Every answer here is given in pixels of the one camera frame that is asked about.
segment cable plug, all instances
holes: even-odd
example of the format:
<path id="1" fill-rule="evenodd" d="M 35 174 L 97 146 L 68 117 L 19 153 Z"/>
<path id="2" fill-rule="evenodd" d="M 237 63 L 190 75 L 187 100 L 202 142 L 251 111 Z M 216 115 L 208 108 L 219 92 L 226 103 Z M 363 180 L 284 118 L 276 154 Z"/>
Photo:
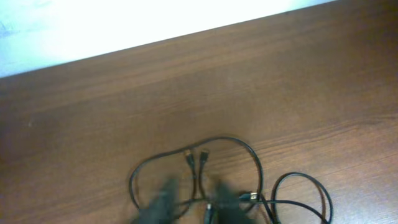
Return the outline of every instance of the cable plug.
<path id="1" fill-rule="evenodd" d="M 207 162 L 207 159 L 209 158 L 209 153 L 210 151 L 207 149 L 204 149 L 200 153 L 200 164 L 204 165 Z"/>
<path id="2" fill-rule="evenodd" d="M 210 203 L 208 203 L 206 206 L 206 211 L 205 211 L 204 224 L 214 223 L 214 219 L 215 219 L 215 215 L 216 215 L 215 213 L 216 213 L 215 207 L 212 206 Z"/>
<path id="3" fill-rule="evenodd" d="M 191 170 L 195 170 L 195 160 L 191 153 L 191 150 L 184 151 L 185 160 L 187 161 L 188 166 L 190 166 Z"/>
<path id="4" fill-rule="evenodd" d="M 242 202 L 250 202 L 251 200 L 257 200 L 257 193 L 255 192 L 243 192 L 239 196 L 239 200 Z"/>

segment wood grain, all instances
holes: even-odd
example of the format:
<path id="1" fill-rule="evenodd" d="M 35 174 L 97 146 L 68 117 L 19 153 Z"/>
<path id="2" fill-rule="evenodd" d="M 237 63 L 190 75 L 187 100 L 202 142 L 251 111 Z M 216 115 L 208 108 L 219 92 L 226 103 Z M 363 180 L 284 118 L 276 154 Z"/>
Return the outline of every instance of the wood grain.
<path id="1" fill-rule="evenodd" d="M 2 219 L 126 223 L 132 167 L 229 134 L 259 154 L 267 196 L 278 176 L 305 172 L 330 191 L 335 223 L 397 223 L 397 21 L 394 0 L 337 1 L 0 79 Z M 255 189 L 241 148 L 208 147 L 207 174 Z M 185 167 L 181 156 L 145 167 L 142 202 Z M 301 179 L 280 197 L 320 208 Z M 200 223 L 199 207 L 182 223 Z"/>

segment wooden table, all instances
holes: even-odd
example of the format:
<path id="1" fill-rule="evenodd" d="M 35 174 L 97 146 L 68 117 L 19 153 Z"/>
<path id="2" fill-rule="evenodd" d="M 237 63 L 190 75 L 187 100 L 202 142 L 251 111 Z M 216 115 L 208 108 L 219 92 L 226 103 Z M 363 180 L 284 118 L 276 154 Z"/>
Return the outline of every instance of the wooden table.
<path id="1" fill-rule="evenodd" d="M 334 223 L 398 222 L 397 46 L 397 1 L 337 1 L 0 79 L 2 219 L 127 223 L 139 161 L 227 134 L 259 154 L 267 197 L 300 171 L 330 191 Z M 207 147 L 207 175 L 255 190 L 242 148 Z M 186 197 L 187 170 L 181 155 L 149 164 L 141 202 L 170 174 Z M 280 198 L 321 207 L 299 178 Z M 201 207 L 182 223 L 201 223 Z M 319 223 L 288 205 L 280 216 Z"/>

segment black wire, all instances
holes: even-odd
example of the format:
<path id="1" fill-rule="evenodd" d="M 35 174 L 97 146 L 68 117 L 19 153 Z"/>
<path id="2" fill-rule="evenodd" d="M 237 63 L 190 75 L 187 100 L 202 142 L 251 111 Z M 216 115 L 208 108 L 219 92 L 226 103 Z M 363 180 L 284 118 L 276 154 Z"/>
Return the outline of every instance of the black wire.
<path id="1" fill-rule="evenodd" d="M 283 183 L 284 180 L 286 180 L 289 177 L 293 177 L 293 176 L 300 176 L 300 177 L 307 178 L 308 180 L 311 180 L 316 186 L 318 186 L 322 189 L 322 191 L 325 194 L 326 199 L 328 200 L 328 203 L 329 203 L 329 211 L 330 212 L 329 212 L 329 219 L 327 222 L 331 223 L 331 221 L 333 219 L 333 203 L 331 202 L 331 197 L 330 197 L 328 191 L 326 190 L 326 188 L 317 179 L 311 177 L 310 175 L 303 174 L 300 172 L 289 172 L 287 174 L 282 175 L 281 177 L 279 177 L 279 179 L 277 180 L 277 182 L 274 185 L 274 188 L 272 189 L 271 201 L 277 201 L 276 196 L 277 196 L 278 189 L 279 189 L 280 185 Z M 273 203 L 271 205 L 271 209 L 274 214 L 274 218 L 275 218 L 276 222 L 280 222 L 279 217 L 278 217 L 278 212 L 276 209 L 276 204 Z"/>
<path id="2" fill-rule="evenodd" d="M 160 158 L 163 158 L 163 157 L 166 157 L 166 156 L 171 156 L 171 155 L 174 155 L 174 154 L 181 153 L 181 152 L 183 152 L 183 151 L 185 151 L 187 149 L 194 150 L 196 147 L 202 146 L 202 145 L 204 145 L 206 143 L 209 143 L 209 142 L 212 142 L 212 141 L 215 141 L 215 140 L 229 140 L 229 141 L 233 141 L 235 143 L 240 144 L 241 146 L 246 148 L 248 153 L 250 153 L 250 155 L 252 156 L 252 158 L 254 160 L 254 163 L 256 164 L 256 167 L 257 167 L 257 170 L 258 170 L 258 176 L 259 176 L 259 183 L 258 183 L 258 186 L 257 186 L 257 198 L 255 199 L 254 202 L 253 201 L 249 202 L 250 205 L 245 209 L 246 212 L 250 211 L 254 206 L 256 206 L 257 203 L 263 203 L 263 205 L 265 206 L 265 209 L 267 211 L 267 214 L 268 214 L 272 224 L 280 223 L 279 216 L 278 216 L 277 209 L 276 209 L 276 204 L 277 203 L 285 203 L 285 204 L 291 204 L 291 205 L 296 205 L 296 206 L 299 206 L 299 207 L 302 207 L 302 208 L 306 208 L 307 210 L 313 212 L 316 216 L 318 216 L 322 220 L 322 222 L 324 224 L 331 224 L 331 221 L 332 221 L 332 218 L 333 218 L 333 204 L 332 204 L 332 201 L 331 201 L 331 197 L 330 197 L 329 193 L 327 192 L 326 188 L 319 181 L 317 181 L 315 178 L 313 178 L 313 177 L 311 177 L 311 176 L 309 176 L 307 174 L 303 174 L 303 173 L 299 173 L 299 172 L 291 172 L 291 173 L 288 173 L 288 174 L 284 174 L 275 183 L 274 188 L 272 189 L 271 200 L 266 200 L 264 198 L 264 196 L 262 195 L 264 174 L 263 174 L 263 171 L 262 171 L 262 165 L 261 165 L 260 159 L 258 158 L 257 154 L 254 152 L 254 150 L 248 144 L 246 144 L 242 140 L 237 139 L 237 138 L 233 138 L 233 137 L 227 137 L 227 136 L 208 138 L 208 139 L 202 140 L 200 142 L 197 142 L 195 144 L 191 144 L 189 146 L 185 146 L 183 148 L 180 148 L 180 149 L 177 149 L 177 150 L 174 150 L 174 151 L 163 152 L 163 153 L 160 153 L 158 155 L 151 156 L 150 158 L 142 161 L 133 170 L 133 172 L 132 172 L 132 174 L 131 174 L 131 176 L 129 178 L 129 193 L 130 193 L 131 201 L 134 204 L 134 206 L 137 208 L 137 210 L 139 210 L 140 208 L 139 208 L 139 204 L 138 204 L 138 202 L 137 202 L 137 200 L 135 198 L 135 195 L 134 195 L 133 181 L 134 181 L 135 176 L 138 174 L 138 172 L 142 169 L 142 167 L 145 164 L 147 164 L 148 162 L 154 161 L 156 159 L 160 159 Z M 193 204 L 193 203 L 204 202 L 204 201 L 206 201 L 208 203 L 212 203 L 210 201 L 210 199 L 208 199 L 206 197 L 206 193 L 205 193 L 204 188 L 203 188 L 203 184 L 202 184 L 203 169 L 204 169 L 204 164 L 201 164 L 201 166 L 199 168 L 199 174 L 198 174 L 198 177 L 197 177 L 196 173 L 195 173 L 195 169 L 191 168 L 192 177 L 193 177 L 193 189 L 192 189 L 191 198 L 189 200 L 186 200 L 184 202 L 180 202 L 179 204 L 177 204 L 178 206 L 185 206 L 185 208 L 182 210 L 182 212 L 179 215 L 177 215 L 175 217 L 175 219 L 178 219 L 181 216 L 183 216 L 189 210 L 191 204 Z M 318 186 L 319 188 L 322 189 L 322 191 L 326 195 L 326 198 L 327 198 L 328 203 L 329 203 L 330 214 L 329 214 L 329 219 L 328 220 L 326 220 L 322 216 L 321 213 L 319 213 L 314 208 L 312 208 L 312 207 L 310 207 L 310 206 L 308 206 L 306 204 L 303 204 L 303 203 L 300 203 L 300 202 L 294 202 L 294 201 L 290 201 L 290 200 L 276 200 L 277 192 L 278 192 L 278 189 L 279 189 L 281 183 L 286 178 L 291 177 L 291 176 L 295 176 L 295 175 L 301 176 L 301 177 L 304 177 L 304 178 L 307 178 L 307 179 L 311 180 L 316 186 Z M 197 179 L 198 179 L 198 184 L 199 184 L 199 191 L 200 191 L 200 194 L 201 194 L 202 198 L 195 198 L 195 194 L 196 194 L 196 191 L 197 191 L 197 187 L 196 187 Z"/>
<path id="3" fill-rule="evenodd" d="M 199 185 L 199 192 L 202 198 L 206 198 L 205 189 L 203 188 L 203 169 L 205 168 L 204 164 L 200 164 L 199 166 L 199 177 L 198 177 L 198 185 Z"/>
<path id="4" fill-rule="evenodd" d="M 258 174 L 259 174 L 259 183 L 258 183 L 258 187 L 257 187 L 257 194 L 260 195 L 262 194 L 262 189 L 263 189 L 263 182 L 264 182 L 264 174 L 262 172 L 262 166 L 261 166 L 261 162 L 260 159 L 258 158 L 256 152 L 254 152 L 254 150 L 244 141 L 234 138 L 234 137 L 228 137 L 228 136 L 218 136 L 218 137 L 213 137 L 213 138 L 208 138 L 208 139 L 204 139 L 202 141 L 196 142 L 194 144 L 191 144 L 189 146 L 185 146 L 183 148 L 180 149 L 176 149 L 174 151 L 170 151 L 170 152 L 163 152 L 160 153 L 158 155 L 154 155 L 151 156 L 150 158 L 142 161 L 132 172 L 132 174 L 130 175 L 129 178 L 129 193 L 130 193 L 130 197 L 131 197 L 131 201 L 134 204 L 134 206 L 136 207 L 136 209 L 139 211 L 139 204 L 136 200 L 136 197 L 134 195 L 134 189 L 133 189 L 133 181 L 135 176 L 138 174 L 138 172 L 142 169 L 142 167 L 147 164 L 150 161 L 154 161 L 156 159 L 160 159 L 166 156 L 171 156 L 174 154 L 178 154 L 181 153 L 185 150 L 194 150 L 196 147 L 202 146 L 204 144 L 207 144 L 209 142 L 215 141 L 215 140 L 228 140 L 228 141 L 232 141 L 235 143 L 238 143 L 239 145 L 243 146 L 246 148 L 246 150 L 248 151 L 248 153 L 250 153 L 250 155 L 252 156 L 254 163 L 256 164 L 257 170 L 258 170 Z M 255 205 L 251 204 L 250 206 L 248 206 L 248 208 L 245 209 L 246 212 L 250 211 Z"/>
<path id="5" fill-rule="evenodd" d="M 187 204 L 197 203 L 197 202 L 208 202 L 208 203 L 211 203 L 207 198 L 196 198 L 196 199 L 193 199 L 193 200 L 186 200 L 184 202 L 180 202 L 180 203 L 178 203 L 176 205 L 177 206 L 182 206 L 182 205 L 187 205 Z M 295 202 L 295 201 L 291 201 L 291 200 L 266 200 L 264 198 L 264 196 L 261 195 L 261 201 L 258 202 L 258 203 L 263 203 L 264 206 L 266 206 L 267 204 L 275 205 L 275 204 L 278 204 L 278 203 L 296 205 L 296 206 L 305 208 L 305 209 L 309 210 L 310 212 L 314 213 L 317 217 L 319 217 L 322 220 L 322 222 L 324 224 L 331 224 L 331 221 L 330 220 L 329 221 L 326 220 L 325 217 L 323 217 L 323 215 L 321 213 L 316 211 L 314 208 L 312 208 L 312 207 L 310 207 L 310 206 L 308 206 L 308 205 L 306 205 L 304 203 L 301 203 L 301 202 Z M 274 220 L 272 220 L 271 217 L 272 217 L 272 215 L 270 215 L 270 220 L 271 220 L 272 224 L 273 223 L 280 223 L 279 221 L 275 222 Z"/>
<path id="6" fill-rule="evenodd" d="M 264 208 L 266 208 L 266 212 L 268 214 L 269 220 L 271 221 L 272 224 L 275 223 L 274 215 L 271 212 L 271 209 L 269 209 L 268 203 L 266 198 L 263 195 L 260 195 L 261 202 L 264 205 Z"/>

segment black cable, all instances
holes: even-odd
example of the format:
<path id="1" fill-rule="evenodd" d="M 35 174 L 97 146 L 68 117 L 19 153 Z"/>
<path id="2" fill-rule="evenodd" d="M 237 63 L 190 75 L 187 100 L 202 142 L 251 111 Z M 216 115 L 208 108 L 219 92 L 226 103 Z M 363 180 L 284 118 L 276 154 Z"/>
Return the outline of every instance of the black cable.
<path id="1" fill-rule="evenodd" d="M 131 201 L 134 204 L 134 206 L 136 207 L 136 209 L 139 211 L 139 204 L 138 204 L 138 201 L 136 200 L 136 197 L 134 195 L 133 181 L 134 181 L 135 176 L 138 174 L 138 172 L 142 169 L 142 167 L 145 164 L 147 164 L 150 161 L 154 161 L 156 159 L 160 159 L 160 158 L 163 158 L 163 157 L 166 157 L 166 156 L 171 156 L 171 155 L 174 155 L 174 154 L 178 154 L 178 153 L 181 153 L 181 152 L 186 151 L 186 150 L 194 150 L 195 148 L 197 148 L 199 146 L 202 146 L 202 145 L 204 145 L 206 143 L 209 143 L 209 142 L 212 142 L 212 141 L 215 141 L 215 140 L 228 140 L 228 141 L 232 141 L 232 142 L 238 143 L 239 145 L 245 147 L 245 149 L 248 151 L 248 153 L 250 153 L 250 155 L 252 156 L 252 158 L 254 160 L 254 163 L 256 164 L 258 174 L 259 174 L 259 183 L 258 183 L 258 187 L 257 187 L 257 194 L 258 195 L 262 194 L 264 175 L 262 173 L 262 166 L 261 166 L 260 159 L 258 158 L 256 152 L 254 152 L 254 150 L 247 143 L 245 143 L 244 141 L 242 141 L 240 139 L 237 139 L 237 138 L 234 138 L 234 137 L 227 137 L 227 136 L 218 136 L 218 137 L 208 138 L 208 139 L 196 142 L 194 144 L 191 144 L 189 146 L 185 146 L 185 147 L 180 148 L 180 149 L 176 149 L 174 151 L 163 152 L 163 153 L 160 153 L 158 155 L 151 156 L 150 158 L 142 161 L 133 170 L 133 172 L 132 172 L 132 174 L 130 175 L 130 178 L 129 178 L 129 193 L 130 193 Z M 251 204 L 250 206 L 248 206 L 248 208 L 245 209 L 245 211 L 247 211 L 247 212 L 250 211 L 254 206 L 255 206 L 254 204 Z"/>
<path id="2" fill-rule="evenodd" d="M 208 156 L 209 156 L 209 151 L 207 149 L 202 150 L 202 152 L 200 153 L 198 185 L 199 185 L 199 192 L 202 198 L 206 198 L 205 189 L 203 188 L 203 170 L 205 168 Z"/>
<path id="3" fill-rule="evenodd" d="M 142 167 L 145 164 L 147 164 L 150 161 L 154 161 L 156 159 L 160 159 L 160 158 L 163 158 L 166 156 L 171 156 L 174 154 L 181 153 L 183 151 L 187 151 L 187 150 L 192 151 L 196 147 L 202 146 L 206 143 L 209 143 L 209 142 L 212 142 L 215 140 L 229 140 L 229 141 L 233 141 L 235 143 L 240 144 L 241 146 L 245 147 L 245 149 L 248 151 L 248 153 L 250 153 L 250 155 L 252 156 L 252 158 L 254 160 L 254 163 L 256 164 L 256 167 L 258 170 L 258 176 L 259 176 L 259 183 L 257 186 L 257 196 L 254 200 L 241 200 L 241 203 L 249 203 L 249 206 L 245 209 L 246 212 L 250 211 L 254 206 L 256 206 L 257 203 L 262 203 L 265 206 L 266 212 L 267 212 L 272 224 L 280 224 L 279 216 L 278 216 L 277 209 L 276 209 L 276 204 L 277 203 L 285 203 L 285 204 L 291 204 L 291 205 L 296 205 L 296 206 L 299 206 L 302 208 L 306 208 L 307 210 L 313 212 L 316 216 L 318 216 L 324 224 L 331 224 L 332 218 L 333 218 L 333 204 L 331 201 L 331 197 L 330 197 L 329 193 L 327 192 L 326 188 L 318 180 L 316 180 L 315 178 L 313 178 L 307 174 L 303 174 L 303 173 L 299 173 L 299 172 L 291 172 L 288 174 L 284 174 L 275 183 L 274 188 L 272 189 L 271 200 L 266 200 L 264 198 L 264 196 L 262 195 L 264 175 L 263 175 L 263 171 L 262 171 L 262 165 L 261 165 L 261 162 L 260 162 L 257 154 L 254 152 L 254 150 L 248 144 L 246 144 L 242 140 L 237 139 L 237 138 L 232 138 L 232 137 L 226 137 L 226 136 L 208 138 L 208 139 L 202 140 L 200 142 L 197 142 L 195 144 L 191 144 L 189 146 L 185 146 L 183 148 L 180 148 L 180 149 L 177 149 L 174 151 L 164 152 L 164 153 L 160 153 L 158 155 L 154 155 L 154 156 L 144 160 L 143 162 L 141 162 L 133 170 L 133 172 L 129 178 L 129 193 L 130 193 L 131 201 L 134 204 L 134 206 L 137 208 L 137 210 L 139 210 L 140 208 L 139 208 L 139 204 L 134 195 L 133 181 L 134 181 L 135 176 L 138 174 L 138 172 L 142 169 Z M 210 201 L 209 198 L 206 197 L 206 193 L 205 193 L 205 190 L 203 188 L 203 183 L 202 183 L 203 169 L 204 169 L 205 162 L 207 161 L 207 158 L 208 158 L 208 151 L 202 151 L 202 153 L 201 153 L 198 177 L 196 176 L 195 163 L 193 161 L 193 156 L 190 154 L 190 151 L 186 155 L 186 159 L 187 159 L 188 165 L 190 166 L 191 172 L 192 172 L 192 179 L 193 179 L 192 194 L 191 194 L 191 198 L 189 200 L 180 202 L 177 205 L 177 206 L 185 206 L 185 208 L 182 210 L 182 212 L 179 215 L 177 215 L 175 217 L 175 219 L 178 219 L 181 216 L 183 216 L 189 210 L 191 204 L 193 204 L 193 203 L 204 202 L 204 201 L 206 201 L 208 203 L 213 203 Z M 307 179 L 311 180 L 317 187 L 321 188 L 322 192 L 325 194 L 325 196 L 328 200 L 328 203 L 329 203 L 330 214 L 329 214 L 328 220 L 326 220 L 325 217 L 323 217 L 321 213 L 319 213 L 314 208 L 312 208 L 306 204 L 303 204 L 300 202 L 294 202 L 294 201 L 290 201 L 290 200 L 276 200 L 277 192 L 278 192 L 278 189 L 279 189 L 281 183 L 286 178 L 295 176 L 295 175 L 307 178 Z M 198 185 L 199 185 L 199 191 L 200 191 L 202 198 L 195 198 L 195 194 L 197 191 L 197 187 L 196 187 L 197 180 L 198 180 Z"/>
<path id="4" fill-rule="evenodd" d="M 330 197 L 328 191 L 326 190 L 326 188 L 317 179 L 311 177 L 310 175 L 303 174 L 300 172 L 290 172 L 290 173 L 282 175 L 281 177 L 279 177 L 279 179 L 277 180 L 277 182 L 274 185 L 274 188 L 272 189 L 271 201 L 277 201 L 276 196 L 277 196 L 278 189 L 279 189 L 280 185 L 283 183 L 284 180 L 286 180 L 289 177 L 293 177 L 293 176 L 300 176 L 300 177 L 307 178 L 308 180 L 311 180 L 317 187 L 322 189 L 322 192 L 325 194 L 326 199 L 328 200 L 328 203 L 329 203 L 330 213 L 329 213 L 328 223 L 331 223 L 331 221 L 333 219 L 333 203 L 331 202 L 331 197 Z M 276 204 L 273 203 L 271 205 L 271 209 L 274 214 L 275 221 L 280 222 L 279 217 L 278 217 L 278 212 L 276 209 Z"/>

